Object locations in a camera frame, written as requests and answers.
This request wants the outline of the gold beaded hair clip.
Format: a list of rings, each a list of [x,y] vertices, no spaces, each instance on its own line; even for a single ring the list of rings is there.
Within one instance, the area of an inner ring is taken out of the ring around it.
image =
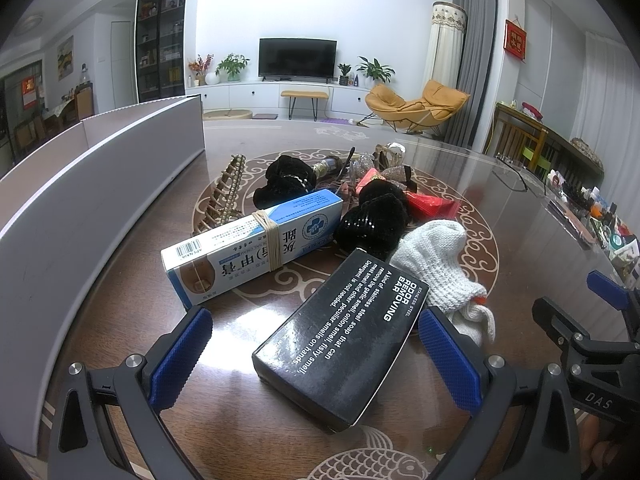
[[[242,217],[238,199],[245,166],[244,155],[233,155],[220,176],[206,186],[193,208],[193,235],[219,228]]]

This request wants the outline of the black eyeglasses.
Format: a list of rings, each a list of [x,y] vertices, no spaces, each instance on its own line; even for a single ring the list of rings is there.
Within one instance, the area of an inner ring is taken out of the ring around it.
[[[537,198],[547,195],[547,185],[526,169],[518,160],[506,155],[495,157],[495,167],[491,174],[498,179],[510,192],[530,193]]]

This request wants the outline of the white knitted glove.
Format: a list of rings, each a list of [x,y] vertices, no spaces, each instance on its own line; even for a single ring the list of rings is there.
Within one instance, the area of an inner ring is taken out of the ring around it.
[[[458,257],[466,242],[464,227],[454,220],[432,220],[405,235],[390,264],[427,284],[427,305],[442,311],[462,335],[479,347],[493,344],[497,327],[486,306],[486,288],[468,278]]]

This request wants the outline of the red folded paper packet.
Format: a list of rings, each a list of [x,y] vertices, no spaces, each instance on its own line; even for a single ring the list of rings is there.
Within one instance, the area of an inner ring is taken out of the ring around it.
[[[392,194],[406,207],[408,216],[413,220],[427,221],[436,219],[454,220],[460,209],[458,200],[427,195],[416,190],[413,180],[409,186],[402,182],[384,177],[378,170],[370,169],[356,185],[359,203]]]

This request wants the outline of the wooden dining chair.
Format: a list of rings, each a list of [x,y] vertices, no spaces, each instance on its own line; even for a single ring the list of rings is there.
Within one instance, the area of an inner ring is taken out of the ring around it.
[[[546,126],[516,108],[498,102],[491,132],[498,134],[496,154],[519,160],[530,172],[536,171],[549,133]]]

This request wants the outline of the blue white medicine box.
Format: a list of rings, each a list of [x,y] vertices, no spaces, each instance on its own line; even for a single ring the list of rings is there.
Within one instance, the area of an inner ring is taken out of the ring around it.
[[[325,245],[342,210],[333,192],[312,192],[192,236],[163,249],[160,258],[191,309]]]

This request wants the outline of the black odor removing bar box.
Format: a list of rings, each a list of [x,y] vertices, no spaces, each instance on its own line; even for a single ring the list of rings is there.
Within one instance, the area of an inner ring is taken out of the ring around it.
[[[428,286],[354,250],[252,354],[257,375],[335,432],[355,426],[426,303]]]

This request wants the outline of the grey storage bin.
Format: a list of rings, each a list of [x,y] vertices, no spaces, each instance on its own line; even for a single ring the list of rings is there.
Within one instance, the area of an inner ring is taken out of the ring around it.
[[[91,116],[1,180],[1,435],[35,455],[70,324],[153,200],[204,151],[196,96]]]

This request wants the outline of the gold rhinestone hair clip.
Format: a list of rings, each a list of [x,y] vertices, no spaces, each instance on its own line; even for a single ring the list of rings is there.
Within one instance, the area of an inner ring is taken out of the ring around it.
[[[384,179],[416,192],[418,185],[413,180],[413,169],[404,163],[405,154],[406,148],[400,143],[378,144],[373,153],[374,166]]]

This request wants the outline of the yellow lounge chair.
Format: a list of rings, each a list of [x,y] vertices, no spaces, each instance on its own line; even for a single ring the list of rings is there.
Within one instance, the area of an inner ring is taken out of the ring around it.
[[[422,94],[414,100],[407,101],[385,84],[377,84],[364,102],[373,115],[394,130],[421,132],[446,122],[462,109],[469,98],[469,93],[430,79]]]

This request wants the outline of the small bronze bottle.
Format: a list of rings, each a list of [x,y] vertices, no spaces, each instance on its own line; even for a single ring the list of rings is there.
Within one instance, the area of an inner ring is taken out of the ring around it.
[[[344,162],[337,156],[328,156],[312,166],[318,180],[337,177],[344,167]]]

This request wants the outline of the black velvet scrunchie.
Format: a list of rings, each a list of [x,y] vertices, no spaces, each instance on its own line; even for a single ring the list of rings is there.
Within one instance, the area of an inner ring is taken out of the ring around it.
[[[317,176],[311,166],[299,158],[281,155],[266,171],[267,183],[253,196],[257,209],[268,209],[305,196],[317,185]]]

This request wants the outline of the white tv cabinet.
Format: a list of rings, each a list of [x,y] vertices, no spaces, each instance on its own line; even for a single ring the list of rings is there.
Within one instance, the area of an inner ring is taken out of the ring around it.
[[[307,84],[306,82],[250,81],[227,82],[186,88],[187,96],[199,96],[203,110],[250,110],[253,114],[271,113],[286,116],[286,101],[280,97],[285,89],[326,90],[329,101],[320,102],[320,116],[362,117],[370,114],[364,99],[367,89],[338,84]]]

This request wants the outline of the white standing air conditioner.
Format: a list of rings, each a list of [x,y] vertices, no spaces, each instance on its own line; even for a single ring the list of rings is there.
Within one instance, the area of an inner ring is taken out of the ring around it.
[[[457,85],[467,21],[461,6],[446,1],[433,3],[425,81],[433,79],[450,88]]]

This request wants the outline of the green potted plant right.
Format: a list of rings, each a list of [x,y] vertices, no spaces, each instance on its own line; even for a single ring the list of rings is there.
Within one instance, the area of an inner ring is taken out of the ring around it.
[[[388,84],[392,81],[393,76],[395,75],[393,67],[378,62],[377,58],[369,60],[365,56],[360,56],[360,63],[357,70],[366,78],[379,82],[380,84]]]

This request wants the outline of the green potted plant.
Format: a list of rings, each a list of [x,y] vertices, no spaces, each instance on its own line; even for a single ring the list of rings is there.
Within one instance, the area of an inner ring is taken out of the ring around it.
[[[377,58],[369,60],[365,56],[360,56],[360,63],[357,70],[366,78],[379,82],[380,84],[388,84],[392,81],[393,76],[395,75],[393,67],[378,62]]]
[[[218,63],[216,74],[219,77],[226,76],[228,81],[239,81],[249,62],[250,59],[245,55],[230,53]]]

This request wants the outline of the small potted plant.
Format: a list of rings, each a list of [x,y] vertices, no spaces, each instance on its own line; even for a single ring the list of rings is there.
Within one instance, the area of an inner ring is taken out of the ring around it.
[[[340,71],[340,78],[338,78],[338,84],[340,86],[348,86],[349,85],[349,75],[352,71],[352,66],[347,63],[338,64],[338,70]]]

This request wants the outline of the grey curtain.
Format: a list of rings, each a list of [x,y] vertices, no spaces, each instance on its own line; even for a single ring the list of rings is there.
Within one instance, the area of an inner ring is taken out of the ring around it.
[[[454,0],[466,13],[457,89],[469,99],[447,122],[445,141],[470,148],[480,122],[491,66],[498,0]]]

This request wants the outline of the wooden bench with black legs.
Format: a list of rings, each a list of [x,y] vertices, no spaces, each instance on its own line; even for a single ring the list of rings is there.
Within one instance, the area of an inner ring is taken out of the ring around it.
[[[305,117],[316,122],[320,116],[320,102],[328,102],[330,95],[326,90],[285,89],[280,97],[286,101],[288,120]]]

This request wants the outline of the black flat television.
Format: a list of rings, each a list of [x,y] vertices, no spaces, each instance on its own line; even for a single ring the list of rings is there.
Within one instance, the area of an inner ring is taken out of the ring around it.
[[[336,52],[336,40],[262,38],[259,40],[258,76],[332,79]]]

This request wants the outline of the red flower vase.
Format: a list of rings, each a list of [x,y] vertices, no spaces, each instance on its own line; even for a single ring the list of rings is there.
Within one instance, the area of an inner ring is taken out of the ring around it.
[[[212,54],[206,54],[205,56],[198,54],[193,61],[188,63],[189,70],[193,73],[199,86],[204,86],[206,74],[212,65],[213,59],[214,56]]]

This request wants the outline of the green potted plant left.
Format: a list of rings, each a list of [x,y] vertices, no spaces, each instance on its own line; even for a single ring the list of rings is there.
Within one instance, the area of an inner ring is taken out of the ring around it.
[[[245,55],[230,53],[218,63],[216,74],[219,77],[226,76],[228,81],[239,81],[249,62],[250,59]]]

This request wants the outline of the dark glass display cabinet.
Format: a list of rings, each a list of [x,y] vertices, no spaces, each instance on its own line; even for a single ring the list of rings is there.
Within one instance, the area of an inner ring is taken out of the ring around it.
[[[134,60],[140,102],[184,95],[185,8],[186,0],[137,0]]]

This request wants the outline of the red wall hanging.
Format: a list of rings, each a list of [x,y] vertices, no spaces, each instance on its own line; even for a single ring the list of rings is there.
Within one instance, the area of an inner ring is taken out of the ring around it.
[[[503,50],[524,62],[526,58],[526,31],[518,24],[506,20],[504,28]]]

